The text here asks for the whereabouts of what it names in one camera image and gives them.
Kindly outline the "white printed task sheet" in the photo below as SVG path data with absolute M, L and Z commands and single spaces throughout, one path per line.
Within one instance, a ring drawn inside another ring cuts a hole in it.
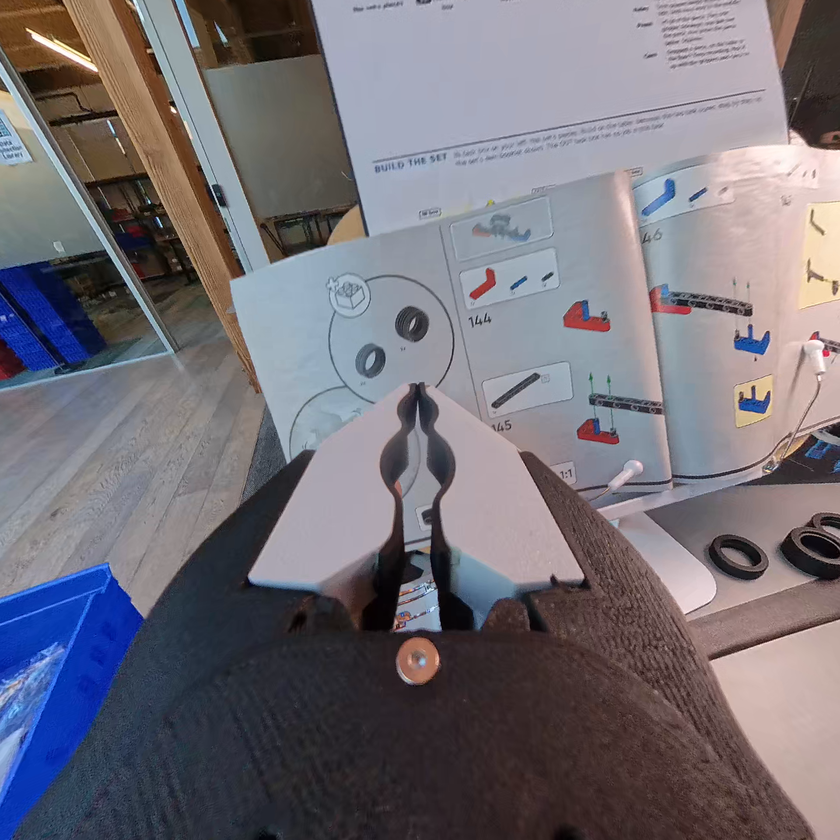
M 758 1 L 315 1 L 365 230 L 786 144 Z

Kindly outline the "stack of blue crates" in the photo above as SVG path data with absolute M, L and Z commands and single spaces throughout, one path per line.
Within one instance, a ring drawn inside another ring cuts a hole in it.
M 108 343 L 47 262 L 1 271 L 2 345 L 24 371 L 74 371 Z

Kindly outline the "plain blue bin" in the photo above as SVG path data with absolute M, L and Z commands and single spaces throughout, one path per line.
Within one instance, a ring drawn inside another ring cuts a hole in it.
M 106 563 L 2 598 L 2 838 L 87 736 L 142 622 Z

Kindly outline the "open lego instruction booklet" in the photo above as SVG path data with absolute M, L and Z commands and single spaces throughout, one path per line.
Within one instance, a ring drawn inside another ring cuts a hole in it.
M 232 282 L 284 452 L 425 383 L 572 487 L 751 476 L 838 424 L 838 150 L 597 175 Z

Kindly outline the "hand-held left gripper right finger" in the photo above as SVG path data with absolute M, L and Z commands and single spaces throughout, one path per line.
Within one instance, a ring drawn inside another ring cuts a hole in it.
M 584 582 L 515 445 L 426 384 L 418 386 L 418 421 L 439 485 L 430 561 L 442 630 L 480 627 L 499 600 Z

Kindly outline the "white book stand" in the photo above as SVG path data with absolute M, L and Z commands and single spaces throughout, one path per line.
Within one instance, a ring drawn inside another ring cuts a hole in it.
M 808 437 L 782 444 L 786 457 Z M 757 479 L 738 484 L 735 476 L 680 486 L 644 498 L 602 506 L 601 514 L 643 555 L 689 617 L 697 618 L 789 590 L 813 578 L 784 558 L 780 544 L 792 528 L 817 511 L 838 511 L 838 483 L 769 486 Z M 707 547 L 719 534 L 732 533 L 766 552 L 769 568 L 754 581 L 734 579 L 715 567 Z

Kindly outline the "long ceiling lamp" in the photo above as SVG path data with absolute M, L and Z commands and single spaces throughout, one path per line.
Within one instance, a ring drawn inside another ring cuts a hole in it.
M 98 74 L 97 66 L 86 54 L 83 54 L 77 49 L 73 49 L 69 45 L 55 38 L 50 38 L 38 32 L 35 32 L 31 28 L 26 28 L 25 31 L 28 34 L 28 36 L 38 45 L 49 49 L 50 51 L 58 54 L 59 56 L 62 56 L 62 58 L 69 60 L 71 63 L 74 63 L 89 72 Z

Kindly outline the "paper sign on glass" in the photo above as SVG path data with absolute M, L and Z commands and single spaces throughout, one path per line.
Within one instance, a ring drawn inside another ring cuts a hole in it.
M 1 165 L 25 165 L 33 161 L 32 154 L 20 139 L 11 119 L 1 111 Z

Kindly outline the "wooden post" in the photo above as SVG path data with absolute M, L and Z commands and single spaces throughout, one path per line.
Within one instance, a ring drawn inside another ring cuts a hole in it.
M 232 244 L 198 166 L 183 121 L 172 112 L 141 28 L 126 2 L 66 1 L 118 115 L 175 226 L 224 331 L 256 393 L 253 361 L 236 316 L 230 283 L 241 277 Z

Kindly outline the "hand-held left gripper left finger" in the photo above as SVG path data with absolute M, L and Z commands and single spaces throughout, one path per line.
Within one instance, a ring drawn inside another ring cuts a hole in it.
M 407 565 L 402 478 L 418 405 L 400 385 L 310 459 L 248 573 L 252 585 L 327 596 L 390 631 Z

